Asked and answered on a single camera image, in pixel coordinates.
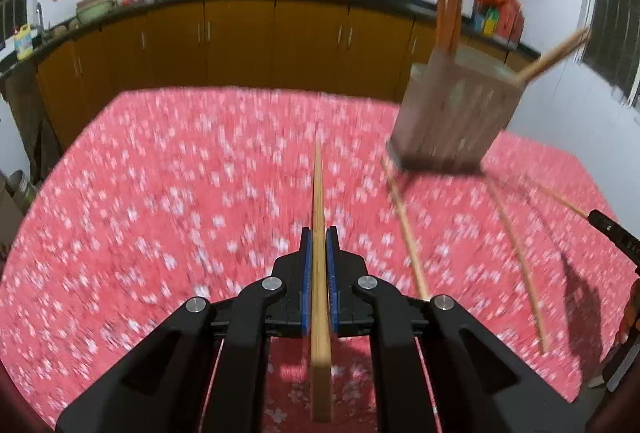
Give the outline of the person hand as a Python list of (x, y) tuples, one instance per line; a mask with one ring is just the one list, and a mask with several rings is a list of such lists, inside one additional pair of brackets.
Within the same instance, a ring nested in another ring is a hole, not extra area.
[(639, 291), (640, 279), (637, 279), (631, 285), (629, 300), (625, 306), (623, 318), (620, 320), (620, 327), (618, 327), (615, 335), (615, 345), (626, 342), (632, 329), (639, 329), (639, 326), (637, 325), (639, 314)]

